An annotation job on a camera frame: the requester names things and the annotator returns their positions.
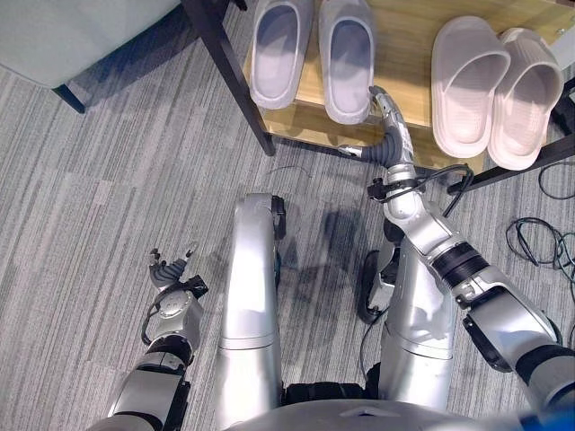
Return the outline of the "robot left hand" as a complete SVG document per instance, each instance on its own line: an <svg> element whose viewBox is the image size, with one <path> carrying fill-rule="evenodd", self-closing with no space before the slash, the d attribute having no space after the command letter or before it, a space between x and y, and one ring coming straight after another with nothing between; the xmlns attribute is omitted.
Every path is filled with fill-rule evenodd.
<svg viewBox="0 0 575 431"><path fill-rule="evenodd" d="M184 257L173 260L170 264L161 259L161 253L157 248L153 248L149 252L149 276L153 286L156 287L159 292L180 281L191 256L198 246L198 242L191 242L184 253Z"/></svg>

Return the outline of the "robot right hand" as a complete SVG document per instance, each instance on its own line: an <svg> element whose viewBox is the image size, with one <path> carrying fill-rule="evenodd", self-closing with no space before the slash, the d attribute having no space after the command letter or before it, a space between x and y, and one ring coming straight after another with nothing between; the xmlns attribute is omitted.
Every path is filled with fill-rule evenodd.
<svg viewBox="0 0 575 431"><path fill-rule="evenodd" d="M380 86L370 86L369 92L381 112L383 138L375 145L341 145L337 150L346 156L377 163L386 169L399 164L413 165L411 135L398 105Z"/></svg>

